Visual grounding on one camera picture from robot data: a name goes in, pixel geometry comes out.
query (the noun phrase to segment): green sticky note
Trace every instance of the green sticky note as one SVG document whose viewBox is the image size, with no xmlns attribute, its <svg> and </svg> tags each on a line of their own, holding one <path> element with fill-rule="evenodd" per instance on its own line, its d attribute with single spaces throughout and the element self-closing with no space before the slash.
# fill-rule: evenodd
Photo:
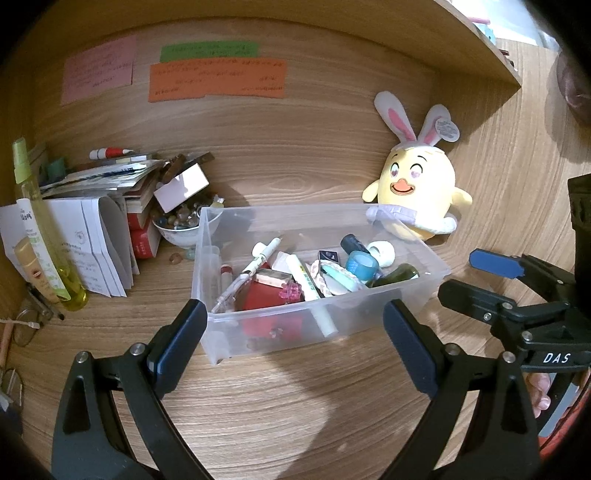
<svg viewBox="0 0 591 480">
<path fill-rule="evenodd" d="M 258 43 L 253 41 L 198 41 L 166 45 L 160 62 L 210 57 L 258 57 Z"/>
</svg>

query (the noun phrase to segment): white tape roll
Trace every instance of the white tape roll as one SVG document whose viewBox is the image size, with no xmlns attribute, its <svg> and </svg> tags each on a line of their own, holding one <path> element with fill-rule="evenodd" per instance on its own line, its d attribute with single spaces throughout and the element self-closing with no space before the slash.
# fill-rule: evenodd
<svg viewBox="0 0 591 480">
<path fill-rule="evenodd" d="M 368 252 L 378 261 L 380 268 L 389 267 L 394 263 L 394 258 L 396 258 L 394 246 L 386 240 L 371 242 L 368 245 Z"/>
</svg>

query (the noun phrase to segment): beige tube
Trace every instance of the beige tube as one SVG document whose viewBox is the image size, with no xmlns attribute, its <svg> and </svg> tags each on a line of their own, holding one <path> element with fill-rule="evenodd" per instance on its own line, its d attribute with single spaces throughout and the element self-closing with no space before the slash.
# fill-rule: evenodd
<svg viewBox="0 0 591 480">
<path fill-rule="evenodd" d="M 51 303 L 59 303 L 60 299 L 57 298 L 56 292 L 51 288 L 51 284 L 43 273 L 41 264 L 31 246 L 29 237 L 26 236 L 17 243 L 14 247 L 14 254 L 17 256 L 19 263 L 27 274 L 29 282 L 31 282 L 48 301 Z"/>
</svg>

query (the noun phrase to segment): red pen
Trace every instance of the red pen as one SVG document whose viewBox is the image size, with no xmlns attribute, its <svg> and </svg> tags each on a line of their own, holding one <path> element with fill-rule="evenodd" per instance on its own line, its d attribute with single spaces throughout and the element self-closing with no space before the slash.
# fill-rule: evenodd
<svg viewBox="0 0 591 480">
<path fill-rule="evenodd" d="M 89 157 L 91 160 L 105 160 L 107 158 L 123 157 L 124 155 L 129 155 L 130 153 L 135 152 L 127 148 L 108 147 L 93 150 L 92 152 L 90 152 Z"/>
</svg>

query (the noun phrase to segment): green spray bottle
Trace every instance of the green spray bottle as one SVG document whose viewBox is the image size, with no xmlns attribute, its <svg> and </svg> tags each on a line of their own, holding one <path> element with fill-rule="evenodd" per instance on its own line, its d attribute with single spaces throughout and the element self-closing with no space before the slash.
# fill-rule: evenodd
<svg viewBox="0 0 591 480">
<path fill-rule="evenodd" d="M 31 171 L 24 138 L 19 138 L 12 144 L 12 154 L 18 196 L 21 197 L 17 199 L 17 204 L 33 251 L 64 308 L 80 310 L 88 302 L 88 294 L 76 269 L 61 251 L 60 237 L 53 218 Z"/>
</svg>

